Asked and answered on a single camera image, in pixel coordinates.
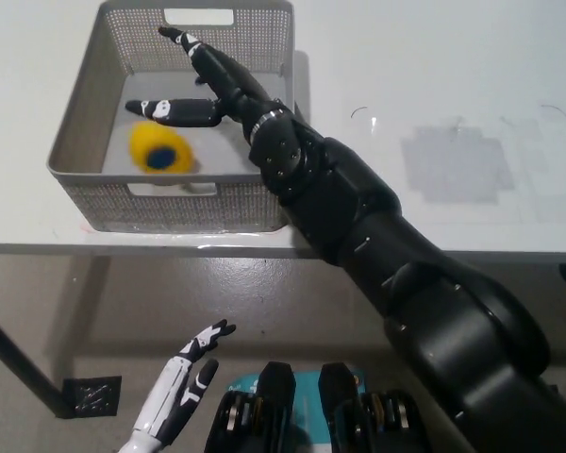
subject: floor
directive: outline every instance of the floor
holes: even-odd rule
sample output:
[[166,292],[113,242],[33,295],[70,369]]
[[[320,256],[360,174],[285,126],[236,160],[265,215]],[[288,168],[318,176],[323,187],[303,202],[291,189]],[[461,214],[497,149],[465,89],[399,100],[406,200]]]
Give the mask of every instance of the floor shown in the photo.
[[[524,301],[553,347],[546,379],[566,395],[566,285],[553,266],[487,265]],[[212,354],[221,367],[172,451],[202,451],[226,385],[269,358],[296,370],[362,368],[371,389],[416,398],[436,451],[470,451],[394,355],[349,279],[317,260],[0,256],[0,325],[55,382],[123,377],[117,417],[56,420],[0,363],[0,451],[117,452],[164,362],[203,327],[239,329]]]

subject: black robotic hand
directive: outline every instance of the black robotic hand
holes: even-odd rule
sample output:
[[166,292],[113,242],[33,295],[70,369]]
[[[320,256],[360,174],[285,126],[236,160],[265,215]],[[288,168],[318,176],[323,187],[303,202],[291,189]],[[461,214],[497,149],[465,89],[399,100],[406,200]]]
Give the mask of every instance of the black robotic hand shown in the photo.
[[248,142],[263,115],[288,111],[269,97],[244,66],[224,52],[176,28],[163,26],[158,31],[183,48],[197,72],[196,83],[207,84],[217,99],[131,100],[125,104],[128,111],[174,127],[213,127],[229,116],[242,124]]

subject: yellow ball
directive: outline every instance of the yellow ball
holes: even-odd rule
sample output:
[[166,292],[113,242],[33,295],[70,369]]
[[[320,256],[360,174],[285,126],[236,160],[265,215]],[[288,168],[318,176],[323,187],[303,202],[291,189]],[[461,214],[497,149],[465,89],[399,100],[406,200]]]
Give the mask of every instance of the yellow ball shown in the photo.
[[194,156],[189,143],[171,127],[136,123],[130,133],[130,156],[145,173],[188,173]]

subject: robotic arm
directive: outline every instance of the robotic arm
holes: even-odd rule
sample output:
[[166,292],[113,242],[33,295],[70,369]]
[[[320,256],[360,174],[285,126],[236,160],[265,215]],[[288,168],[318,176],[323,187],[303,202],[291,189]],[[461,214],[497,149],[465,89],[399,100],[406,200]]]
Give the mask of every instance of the robotic arm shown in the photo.
[[218,370],[218,362],[210,359],[187,386],[193,364],[214,349],[220,337],[234,331],[235,326],[223,320],[204,329],[168,360],[120,453],[157,453],[172,444]]
[[242,124],[266,187],[320,257],[365,293],[472,446],[566,451],[566,402],[540,379],[549,345],[520,302],[429,242],[354,151],[271,100],[237,61],[175,28],[159,32],[187,52],[220,114]]

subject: white tabletop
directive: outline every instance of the white tabletop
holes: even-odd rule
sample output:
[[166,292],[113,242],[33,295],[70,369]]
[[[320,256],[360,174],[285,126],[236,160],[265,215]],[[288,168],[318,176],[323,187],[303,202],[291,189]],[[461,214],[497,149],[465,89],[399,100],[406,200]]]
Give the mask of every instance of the white tabletop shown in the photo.
[[[290,227],[89,227],[45,163],[99,3],[0,0],[0,252],[306,254]],[[293,3],[300,107],[397,191],[426,237],[566,253],[566,1]]]

